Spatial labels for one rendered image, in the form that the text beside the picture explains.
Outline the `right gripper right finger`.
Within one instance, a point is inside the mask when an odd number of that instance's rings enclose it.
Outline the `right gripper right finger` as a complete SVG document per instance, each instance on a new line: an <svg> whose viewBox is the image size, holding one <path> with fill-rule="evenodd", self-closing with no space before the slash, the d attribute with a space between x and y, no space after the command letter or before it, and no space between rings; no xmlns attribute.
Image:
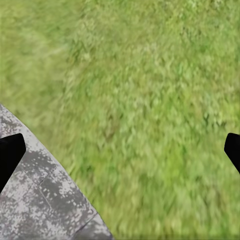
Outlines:
<svg viewBox="0 0 240 240"><path fill-rule="evenodd" d="M227 135L224 151L240 173L240 134L230 132Z"/></svg>

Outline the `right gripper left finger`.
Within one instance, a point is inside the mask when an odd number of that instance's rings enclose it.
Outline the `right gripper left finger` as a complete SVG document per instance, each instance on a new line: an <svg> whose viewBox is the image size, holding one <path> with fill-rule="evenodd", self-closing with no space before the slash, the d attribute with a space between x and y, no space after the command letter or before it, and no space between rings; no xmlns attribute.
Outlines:
<svg viewBox="0 0 240 240"><path fill-rule="evenodd" d="M26 153L22 133L0 138L0 193Z"/></svg>

